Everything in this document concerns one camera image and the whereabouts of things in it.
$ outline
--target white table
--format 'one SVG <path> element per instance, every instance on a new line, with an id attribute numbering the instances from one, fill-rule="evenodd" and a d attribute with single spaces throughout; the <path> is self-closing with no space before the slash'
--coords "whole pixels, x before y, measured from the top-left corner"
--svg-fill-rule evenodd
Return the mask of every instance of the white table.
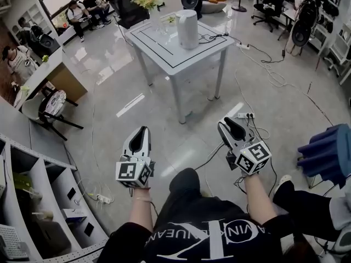
<path id="1" fill-rule="evenodd" d="M 23 103 L 34 93 L 43 87 L 44 81 L 50 81 L 57 89 L 64 90 L 67 97 L 77 101 L 87 89 L 83 85 L 83 78 L 79 70 L 66 56 L 62 47 L 58 48 L 50 57 L 48 62 L 42 63 L 33 75 L 23 84 L 28 87 L 28 92 L 21 97 L 16 109 L 20 110 Z"/>
<path id="2" fill-rule="evenodd" d="M 166 21 L 174 13 L 168 14 L 161 19 Z M 209 41 L 210 36 L 220 34 L 215 29 L 198 22 L 199 39 L 204 36 L 201 42 Z M 147 55 L 154 63 L 159 65 L 165 73 L 169 75 L 169 80 L 172 85 L 175 105 L 177 107 L 178 121 L 181 124 L 185 123 L 185 114 L 181 105 L 181 97 L 179 91 L 179 82 L 182 72 L 187 68 L 192 67 L 197 62 L 220 53 L 219 70 L 217 77 L 216 90 L 214 97 L 219 98 L 219 88 L 222 81 L 223 68 L 225 63 L 225 56 L 227 54 L 228 46 L 235 43 L 229 36 L 221 36 L 216 38 L 211 43 L 199 44 L 193 50 L 185 50 L 178 44 L 178 32 L 175 26 L 168 28 L 168 34 L 161 35 L 157 33 L 150 25 L 150 23 L 141 25 L 136 29 L 130 30 L 126 33 L 127 38 L 134 44 L 136 55 L 139 59 L 141 69 L 144 72 L 148 85 L 152 85 L 152 79 L 146 68 L 141 52 Z"/>

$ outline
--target wrist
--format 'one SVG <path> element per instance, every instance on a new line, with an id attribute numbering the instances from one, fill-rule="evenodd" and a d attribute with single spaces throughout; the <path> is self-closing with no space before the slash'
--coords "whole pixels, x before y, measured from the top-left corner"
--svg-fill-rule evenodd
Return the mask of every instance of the wrist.
<path id="1" fill-rule="evenodd" d="M 134 199 L 150 198 L 149 188 L 147 188 L 147 189 L 134 189 L 133 196 L 134 196 Z"/>

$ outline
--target white wall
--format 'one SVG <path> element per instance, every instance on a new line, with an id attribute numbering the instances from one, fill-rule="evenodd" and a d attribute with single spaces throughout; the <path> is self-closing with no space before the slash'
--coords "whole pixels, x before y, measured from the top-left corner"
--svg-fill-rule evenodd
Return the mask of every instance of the white wall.
<path id="1" fill-rule="evenodd" d="M 54 34 L 54 38 L 57 39 L 58 35 L 56 33 L 56 30 L 54 29 L 53 25 L 51 24 L 50 20 L 46 16 L 46 13 L 44 12 L 43 8 L 40 5 L 39 0 L 13 0 L 11 1 L 12 7 L 9 9 L 9 11 L 2 16 L 2 19 L 6 25 L 6 27 L 9 29 L 9 31 L 12 31 L 12 27 L 14 25 L 18 26 L 18 19 L 23 16 L 23 14 L 29 10 L 34 4 L 38 6 L 38 9 L 40 10 L 42 16 L 44 17 L 46 23 L 50 27 L 51 31 Z"/>

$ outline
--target sitting person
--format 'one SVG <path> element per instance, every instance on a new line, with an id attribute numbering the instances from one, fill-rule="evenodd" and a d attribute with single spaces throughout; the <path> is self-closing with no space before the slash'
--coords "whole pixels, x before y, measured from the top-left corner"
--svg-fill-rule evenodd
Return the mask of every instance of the sitting person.
<path id="1" fill-rule="evenodd" d="M 111 23 L 111 20 L 106 18 L 110 9 L 108 3 L 103 3 L 100 0 L 83 0 L 83 5 L 89 11 L 90 15 L 98 14 L 103 24 L 107 25 Z"/>
<path id="2" fill-rule="evenodd" d="M 90 15 L 82 3 L 78 5 L 77 1 L 75 0 L 72 0 L 68 4 L 67 17 L 70 20 L 70 23 L 72 23 L 77 35 L 80 37 L 81 42 L 84 41 L 81 23 L 84 21 L 85 17 L 91 20 L 91 22 L 93 23 L 93 29 L 99 29 L 104 27 L 103 24 L 99 25 L 99 22 L 96 19 L 96 17 L 94 15 Z"/>

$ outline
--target flower vase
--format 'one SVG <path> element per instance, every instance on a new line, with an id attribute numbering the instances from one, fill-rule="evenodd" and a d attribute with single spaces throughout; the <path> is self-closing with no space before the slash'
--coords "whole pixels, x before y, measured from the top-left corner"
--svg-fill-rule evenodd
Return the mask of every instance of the flower vase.
<path id="1" fill-rule="evenodd" d="M 161 21 L 161 15 L 160 12 L 157 10 L 157 7 L 149 9 L 149 14 L 152 28 L 160 34 L 165 34 L 166 29 Z"/>

